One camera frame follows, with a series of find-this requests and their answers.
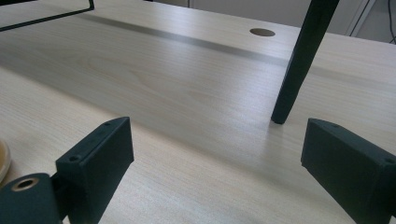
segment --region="white wall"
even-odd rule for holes
[[[396,0],[390,0],[393,31],[396,33]],[[366,20],[360,28],[357,37],[389,42],[391,34],[389,31],[388,0],[376,0]]]
[[[303,25],[311,0],[191,0],[191,7],[296,27]],[[328,32],[347,35],[348,28],[367,0],[340,0]]]
[[[178,7],[188,7],[189,0],[154,0],[154,2],[165,3]]]

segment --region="dark chair leg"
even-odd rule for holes
[[[312,0],[290,58],[271,120],[285,123],[339,0]]]

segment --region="light wood grain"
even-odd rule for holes
[[[130,116],[135,162],[104,223],[353,223],[301,166],[306,122],[338,123],[396,153],[396,48],[326,35],[278,126],[270,116],[298,29],[95,2],[94,12],[0,34],[7,181],[53,174],[54,161],[97,125]]]

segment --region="bracket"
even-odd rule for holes
[[[349,130],[309,119],[302,164],[358,224],[388,224],[396,208],[396,157]]]
[[[56,161],[57,173],[18,178],[0,190],[0,223],[98,223],[134,161],[129,118],[103,123]]]

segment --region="black frame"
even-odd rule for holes
[[[20,3],[21,2],[21,0],[13,0],[13,1],[14,1],[14,3]],[[53,21],[53,20],[60,19],[60,18],[63,18],[63,17],[73,16],[73,15],[76,15],[76,14],[79,14],[79,13],[83,13],[83,12],[94,10],[95,9],[95,5],[93,3],[93,0],[88,0],[88,1],[90,2],[90,6],[88,8],[84,8],[82,10],[77,10],[77,11],[72,11],[72,12],[66,12],[66,13],[60,14],[60,15],[49,16],[49,17],[45,17],[45,18],[41,18],[41,19],[37,19],[37,20],[33,20],[33,21],[24,21],[24,22],[21,22],[21,23],[17,23],[17,24],[1,27],[0,28],[0,32],[4,32],[4,31],[7,31],[7,30],[20,28],[20,27],[23,27],[23,26],[33,25],[33,24],[37,24],[37,23],[40,23],[40,22],[44,22],[44,21]]]

